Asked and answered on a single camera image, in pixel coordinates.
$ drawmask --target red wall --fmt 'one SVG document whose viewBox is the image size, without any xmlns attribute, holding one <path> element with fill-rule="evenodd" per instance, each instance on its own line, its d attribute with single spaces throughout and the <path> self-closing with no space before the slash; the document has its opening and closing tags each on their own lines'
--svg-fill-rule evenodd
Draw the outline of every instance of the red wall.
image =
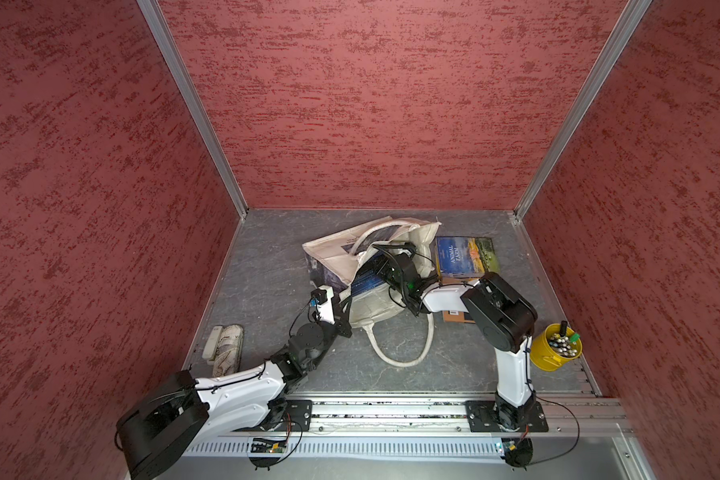
<svg viewBox="0 0 720 480">
<path fill-rule="evenodd" d="M 163 0 L 253 207 L 512 209 L 626 0 Z"/>
<path fill-rule="evenodd" d="M 236 222 L 135 1 L 0 1 L 0 478 L 122 478 Z"/>
<path fill-rule="evenodd" d="M 720 478 L 720 2 L 654 0 L 526 223 L 660 478 Z"/>
</svg>

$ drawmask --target metal corner post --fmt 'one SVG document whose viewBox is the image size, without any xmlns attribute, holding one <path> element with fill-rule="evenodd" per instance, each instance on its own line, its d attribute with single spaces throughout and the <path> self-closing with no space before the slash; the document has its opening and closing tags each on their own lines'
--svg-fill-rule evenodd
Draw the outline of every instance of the metal corner post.
<svg viewBox="0 0 720 480">
<path fill-rule="evenodd" d="M 632 37 L 635 28 L 637 28 L 637 25 L 640 23 L 650 4 L 651 0 L 629 0 L 621 16 L 616 20 L 614 30 L 606 40 L 603 50 L 600 52 L 595 64 L 592 66 L 592 70 L 590 70 L 584 84 L 581 86 L 581 90 L 579 90 L 574 104 L 571 106 L 565 120 L 563 120 L 563 124 L 557 131 L 557 135 L 555 135 L 546 155 L 541 160 L 536 174 L 534 174 L 533 179 L 531 179 L 528 187 L 525 189 L 525 193 L 523 193 L 523 197 L 520 198 L 520 202 L 514 210 L 520 220 L 522 220 L 528 212 L 530 205 L 534 202 L 534 199 L 541 190 L 541 186 L 544 185 L 547 177 L 549 177 L 550 172 L 563 153 L 565 146 L 573 136 L 582 118 L 584 118 L 586 111 L 595 100 L 597 92 L 600 91 L 603 83 L 605 83 L 608 74 L 616 64 L 616 60 L 619 59 L 619 56 L 624 51 L 624 47 Z"/>
<path fill-rule="evenodd" d="M 557 298 L 557 293 L 555 293 L 554 287 L 552 287 L 552 283 L 547 276 L 544 264 L 541 263 L 541 258 L 534 247 L 534 242 L 531 241 L 530 235 L 528 235 L 528 230 L 525 229 L 525 224 L 523 224 L 523 222 L 516 216 L 511 219 L 511 222 L 514 232 L 518 236 L 518 243 L 522 249 L 521 251 L 525 252 L 528 258 L 528 263 L 530 264 L 530 269 L 534 273 L 534 276 L 538 279 L 539 290 L 541 290 L 544 303 L 547 304 L 547 308 L 550 310 L 552 321 L 555 323 L 562 323 L 563 320 L 569 321 L 565 315 L 563 306 L 560 304 L 560 300 Z M 592 393 L 595 394 L 595 396 L 602 397 L 603 391 L 600 389 L 600 386 L 595 380 L 592 369 L 586 361 L 586 356 L 582 355 L 579 358 L 579 361 L 582 369 L 584 370 L 584 374 L 586 375 L 586 379 L 592 387 Z"/>
<path fill-rule="evenodd" d="M 197 129 L 200 131 L 200 136 L 208 148 L 208 152 L 211 154 L 213 163 L 216 165 L 216 169 L 219 171 L 224 186 L 227 192 L 232 198 L 232 202 L 235 204 L 237 213 L 240 219 L 245 219 L 248 212 L 248 205 L 245 199 L 242 197 L 240 186 L 235 180 L 235 175 L 232 173 L 230 162 L 227 161 L 226 155 L 224 155 L 224 149 L 222 149 L 221 143 L 219 142 L 216 132 L 213 131 L 213 126 L 208 119 L 208 114 L 202 106 L 200 96 L 195 90 L 195 85 L 192 83 L 190 72 L 186 70 L 186 66 L 179 55 L 179 50 L 173 41 L 173 35 L 171 35 L 168 28 L 168 23 L 163 16 L 163 11 L 157 4 L 157 0 L 137 0 L 139 8 L 141 8 L 146 23 L 149 25 L 152 35 L 157 42 L 157 46 L 160 48 L 160 52 L 163 54 L 163 58 L 168 64 L 168 69 L 173 75 L 173 79 L 176 81 L 176 85 L 179 87 L 181 96 L 186 102 L 187 108 L 192 114 L 192 119 L 197 125 Z"/>
</svg>

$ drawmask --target book cover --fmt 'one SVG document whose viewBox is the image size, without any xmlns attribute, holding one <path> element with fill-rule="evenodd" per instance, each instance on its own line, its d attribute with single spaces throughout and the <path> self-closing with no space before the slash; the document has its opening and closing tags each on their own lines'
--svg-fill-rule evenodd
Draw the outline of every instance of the book cover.
<svg viewBox="0 0 720 480">
<path fill-rule="evenodd" d="M 499 262 L 490 238 L 438 236 L 437 265 L 440 277 L 475 278 L 485 272 L 499 273 Z"/>
</svg>

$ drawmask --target marble-pattern floor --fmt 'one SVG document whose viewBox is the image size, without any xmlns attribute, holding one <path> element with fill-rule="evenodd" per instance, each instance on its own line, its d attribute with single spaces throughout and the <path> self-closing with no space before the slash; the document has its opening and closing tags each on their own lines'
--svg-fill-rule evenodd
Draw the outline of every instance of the marble-pattern floor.
<svg viewBox="0 0 720 480">
<path fill-rule="evenodd" d="M 412 216 L 442 222 L 438 235 L 489 236 L 501 275 L 539 312 L 536 332 L 552 321 L 528 256 L 504 211 L 426 210 L 252 210 L 240 229 L 210 321 L 191 354 L 192 373 L 207 376 L 200 358 L 214 325 L 240 324 L 245 329 L 241 370 L 249 369 L 287 341 L 288 327 L 302 308 L 309 283 L 302 244 L 379 217 Z M 403 312 L 374 327 L 387 356 L 408 361 L 424 345 L 427 322 Z M 539 392 L 591 392 L 581 364 L 570 362 L 557 372 L 532 367 Z M 474 324 L 444 322 L 435 315 L 432 348 L 417 366 L 397 368 L 376 356 L 363 330 L 351 339 L 339 337 L 320 367 L 309 373 L 303 392 L 492 392 L 497 383 L 494 349 Z"/>
</svg>

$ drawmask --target canvas bag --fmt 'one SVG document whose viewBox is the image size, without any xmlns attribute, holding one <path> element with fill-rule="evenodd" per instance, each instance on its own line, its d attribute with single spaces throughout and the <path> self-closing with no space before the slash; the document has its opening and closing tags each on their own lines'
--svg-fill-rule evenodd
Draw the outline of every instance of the canvas bag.
<svg viewBox="0 0 720 480">
<path fill-rule="evenodd" d="M 391 216 L 385 216 L 307 242 L 302 247 L 307 257 L 309 279 L 315 288 L 322 285 L 333 287 L 334 293 L 344 300 L 352 293 L 350 285 L 359 268 L 377 252 L 373 247 L 374 243 L 390 244 L 405 241 L 416 245 L 416 251 L 420 254 L 413 256 L 413 263 L 419 275 L 429 276 L 434 270 L 434 265 L 424 256 L 430 257 L 429 245 L 434 240 L 440 225 L 440 222 L 416 218 L 393 219 Z M 353 295 L 349 324 L 352 328 L 363 328 L 368 333 L 374 350 L 386 362 L 396 366 L 412 366 L 419 363 L 429 350 L 432 341 L 432 316 L 428 317 L 431 323 L 430 332 L 422 356 L 413 362 L 390 360 L 378 349 L 372 332 L 375 322 L 386 320 L 404 310 L 390 300 L 388 289 L 389 285 L 382 283 L 372 290 Z"/>
</svg>

